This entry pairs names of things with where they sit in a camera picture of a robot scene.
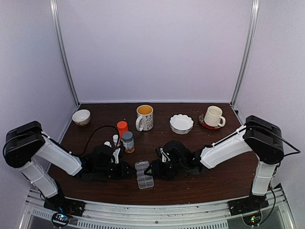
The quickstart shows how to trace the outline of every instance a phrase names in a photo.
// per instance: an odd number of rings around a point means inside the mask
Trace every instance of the blue-gray lid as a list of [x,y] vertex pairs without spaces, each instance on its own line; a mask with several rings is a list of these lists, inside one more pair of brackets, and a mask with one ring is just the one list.
[[122,134],[122,140],[126,142],[130,142],[133,139],[133,134],[130,131],[126,131]]

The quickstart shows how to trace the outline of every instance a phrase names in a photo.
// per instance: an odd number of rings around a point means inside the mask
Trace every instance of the bowl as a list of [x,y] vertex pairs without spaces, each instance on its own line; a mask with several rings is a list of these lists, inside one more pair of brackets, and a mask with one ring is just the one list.
[[79,110],[73,114],[72,120],[73,122],[75,122],[76,125],[87,125],[90,122],[90,111]]
[[194,125],[194,121],[191,117],[185,114],[175,114],[170,119],[170,127],[172,131],[179,135],[188,134]]

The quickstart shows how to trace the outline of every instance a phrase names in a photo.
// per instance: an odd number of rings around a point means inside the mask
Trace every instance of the mug handle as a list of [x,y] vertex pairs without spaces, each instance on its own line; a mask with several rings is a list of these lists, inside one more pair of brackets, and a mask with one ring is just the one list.
[[218,125],[221,126],[221,127],[223,127],[223,126],[225,125],[225,118],[222,117],[222,116],[220,116],[219,118],[223,121],[223,123],[220,123],[220,122],[219,122]]
[[137,120],[135,120],[135,127],[137,128],[137,131],[143,130],[143,124],[141,124],[141,120],[143,119],[143,116],[140,115]]

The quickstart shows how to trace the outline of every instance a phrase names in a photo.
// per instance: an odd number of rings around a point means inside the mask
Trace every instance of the ventilation grille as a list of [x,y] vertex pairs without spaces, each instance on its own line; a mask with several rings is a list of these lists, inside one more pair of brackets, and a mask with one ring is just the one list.
[[42,211],[42,210],[38,210],[38,209],[33,209],[32,215],[43,218],[43,219],[50,219],[50,220],[51,220],[51,217],[52,217],[51,213],[45,212],[45,211]]
[[85,221],[78,221],[77,224],[78,228],[82,229],[139,229],[139,228],[162,228],[162,229],[229,229],[228,223],[226,220],[217,223],[204,223],[202,225],[190,226],[190,227],[116,227],[116,226],[107,226],[105,224],[100,223],[93,223],[93,222],[85,222]]

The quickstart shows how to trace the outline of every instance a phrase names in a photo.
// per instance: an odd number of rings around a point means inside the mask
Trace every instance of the white mug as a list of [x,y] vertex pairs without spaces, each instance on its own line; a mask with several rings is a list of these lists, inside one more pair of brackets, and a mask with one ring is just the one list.
[[225,118],[222,117],[223,111],[218,106],[209,106],[205,116],[204,122],[209,126],[221,126],[225,125]]
[[137,120],[135,127],[137,131],[147,131],[153,128],[153,108],[149,105],[142,105],[137,108]]

